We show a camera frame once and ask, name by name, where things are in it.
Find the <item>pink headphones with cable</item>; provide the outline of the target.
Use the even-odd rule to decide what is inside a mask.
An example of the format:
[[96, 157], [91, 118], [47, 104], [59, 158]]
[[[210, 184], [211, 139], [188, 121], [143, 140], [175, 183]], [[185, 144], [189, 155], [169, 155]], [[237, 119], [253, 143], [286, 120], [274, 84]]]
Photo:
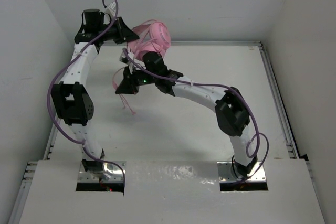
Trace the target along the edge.
[[131, 30], [139, 36], [138, 40], [127, 43], [127, 51], [134, 59], [142, 61], [150, 51], [158, 52], [164, 58], [171, 46], [171, 36], [163, 22], [150, 19]]

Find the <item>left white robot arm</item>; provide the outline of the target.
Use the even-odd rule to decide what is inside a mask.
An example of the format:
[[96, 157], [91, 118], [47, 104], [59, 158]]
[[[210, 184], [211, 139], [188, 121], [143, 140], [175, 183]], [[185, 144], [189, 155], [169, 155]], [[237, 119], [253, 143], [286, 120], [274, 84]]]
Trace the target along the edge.
[[91, 65], [104, 42], [112, 40], [119, 45], [138, 38], [122, 17], [99, 9], [84, 10], [70, 65], [56, 76], [59, 82], [48, 90], [47, 103], [54, 105], [57, 116], [72, 130], [74, 136], [66, 138], [80, 146], [85, 171], [102, 172], [104, 158], [103, 148], [89, 130], [94, 114], [94, 104], [86, 90]]

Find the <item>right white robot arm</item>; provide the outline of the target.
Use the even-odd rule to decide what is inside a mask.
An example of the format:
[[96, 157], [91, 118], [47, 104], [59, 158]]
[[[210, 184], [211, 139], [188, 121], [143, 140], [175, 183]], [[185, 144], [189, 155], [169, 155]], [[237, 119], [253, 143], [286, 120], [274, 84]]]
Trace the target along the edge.
[[116, 94], [137, 94], [140, 86], [154, 84], [159, 91], [173, 97], [185, 98], [205, 106], [216, 115], [218, 127], [229, 136], [234, 150], [234, 171], [247, 177], [256, 163], [256, 154], [250, 152], [248, 125], [253, 120], [250, 108], [234, 87], [193, 82], [178, 71], [169, 69], [161, 55], [148, 52], [137, 64], [130, 52], [123, 50], [120, 61], [127, 64]]

